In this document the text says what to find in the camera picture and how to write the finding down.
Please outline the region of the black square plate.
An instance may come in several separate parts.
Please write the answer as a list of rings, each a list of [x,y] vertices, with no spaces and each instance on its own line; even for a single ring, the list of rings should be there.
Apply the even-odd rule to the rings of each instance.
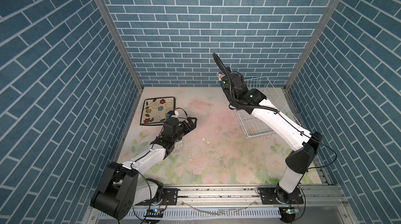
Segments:
[[[145,99],[141,113],[141,126],[163,125],[168,113],[175,110],[175,97]]]

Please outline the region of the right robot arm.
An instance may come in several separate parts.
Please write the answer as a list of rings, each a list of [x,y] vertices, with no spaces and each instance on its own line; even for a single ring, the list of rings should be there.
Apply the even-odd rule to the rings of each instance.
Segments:
[[[265,123],[291,148],[285,160],[283,177],[275,189],[279,202],[290,202],[296,187],[317,155],[322,135],[318,132],[312,134],[282,114],[263,92],[256,88],[249,89],[240,73],[223,68],[218,79],[233,108],[246,111]]]

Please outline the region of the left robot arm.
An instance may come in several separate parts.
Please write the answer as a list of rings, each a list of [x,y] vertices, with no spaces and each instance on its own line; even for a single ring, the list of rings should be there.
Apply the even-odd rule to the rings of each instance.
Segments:
[[[196,117],[172,117],[165,120],[160,134],[146,151],[123,163],[112,162],[105,168],[90,206],[121,220],[136,204],[160,204],[166,198],[163,183],[146,179],[144,174],[165,160],[174,150],[175,144],[196,127]]]

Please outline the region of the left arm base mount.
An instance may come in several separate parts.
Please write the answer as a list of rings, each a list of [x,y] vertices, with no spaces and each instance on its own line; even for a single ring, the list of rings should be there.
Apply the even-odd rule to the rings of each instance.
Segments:
[[[135,206],[176,205],[177,201],[178,201],[178,192],[179,192],[178,188],[164,188],[162,196],[159,200],[158,199],[145,200],[145,201],[136,203]]]

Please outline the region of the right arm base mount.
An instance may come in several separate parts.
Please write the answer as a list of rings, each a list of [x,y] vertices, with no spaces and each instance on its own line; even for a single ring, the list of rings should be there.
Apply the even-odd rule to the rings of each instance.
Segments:
[[[257,188],[257,193],[259,194],[263,205],[285,205],[290,203],[303,204],[305,202],[305,198],[298,187],[295,188],[292,193],[287,193],[278,186],[259,187]]]

